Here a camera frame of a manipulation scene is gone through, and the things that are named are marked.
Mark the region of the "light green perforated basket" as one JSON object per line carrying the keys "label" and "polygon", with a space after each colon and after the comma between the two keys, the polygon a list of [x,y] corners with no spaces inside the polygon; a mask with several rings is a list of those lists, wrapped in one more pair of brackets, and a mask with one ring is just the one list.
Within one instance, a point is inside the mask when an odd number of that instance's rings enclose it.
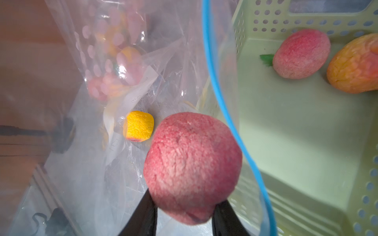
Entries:
{"label": "light green perforated basket", "polygon": [[378,94],[332,87],[327,68],[281,78],[260,55],[317,29],[330,56],[378,30],[377,1],[240,1],[234,14],[240,135],[261,171],[280,236],[378,233]]}

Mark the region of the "clear bag with pink dots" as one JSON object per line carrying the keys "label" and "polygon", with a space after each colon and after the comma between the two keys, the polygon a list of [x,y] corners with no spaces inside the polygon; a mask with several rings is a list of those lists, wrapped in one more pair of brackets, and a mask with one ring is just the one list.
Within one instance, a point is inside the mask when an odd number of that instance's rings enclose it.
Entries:
{"label": "clear bag with pink dots", "polygon": [[90,97],[122,96],[140,83],[145,1],[46,1]]}

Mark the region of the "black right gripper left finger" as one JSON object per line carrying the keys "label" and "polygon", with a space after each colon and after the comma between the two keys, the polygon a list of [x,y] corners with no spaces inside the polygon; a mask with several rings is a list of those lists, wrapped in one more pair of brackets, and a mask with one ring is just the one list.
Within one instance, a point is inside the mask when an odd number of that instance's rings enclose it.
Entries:
{"label": "black right gripper left finger", "polygon": [[118,236],[156,236],[157,213],[158,208],[147,189],[128,223]]}

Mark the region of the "yellow peach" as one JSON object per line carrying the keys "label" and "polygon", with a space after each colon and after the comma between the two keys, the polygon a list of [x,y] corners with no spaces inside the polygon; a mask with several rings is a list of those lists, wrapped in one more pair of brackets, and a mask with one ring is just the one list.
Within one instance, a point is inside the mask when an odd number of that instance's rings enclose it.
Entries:
{"label": "yellow peach", "polygon": [[155,121],[151,114],[132,111],[125,119],[123,136],[132,142],[144,142],[150,139],[154,124]]}

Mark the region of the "large pink peach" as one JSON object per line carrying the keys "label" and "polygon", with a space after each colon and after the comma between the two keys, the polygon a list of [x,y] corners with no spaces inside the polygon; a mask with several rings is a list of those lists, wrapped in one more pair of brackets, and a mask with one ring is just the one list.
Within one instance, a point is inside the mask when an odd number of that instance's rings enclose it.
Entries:
{"label": "large pink peach", "polygon": [[334,88],[352,94],[378,89],[378,34],[354,39],[343,47],[327,68]]}

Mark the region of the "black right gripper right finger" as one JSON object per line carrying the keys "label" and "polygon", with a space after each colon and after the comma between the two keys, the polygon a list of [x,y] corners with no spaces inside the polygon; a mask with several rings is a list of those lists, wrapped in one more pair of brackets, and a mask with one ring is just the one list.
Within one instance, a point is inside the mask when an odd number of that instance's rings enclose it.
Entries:
{"label": "black right gripper right finger", "polygon": [[212,216],[213,236],[250,236],[228,200],[216,205]]}

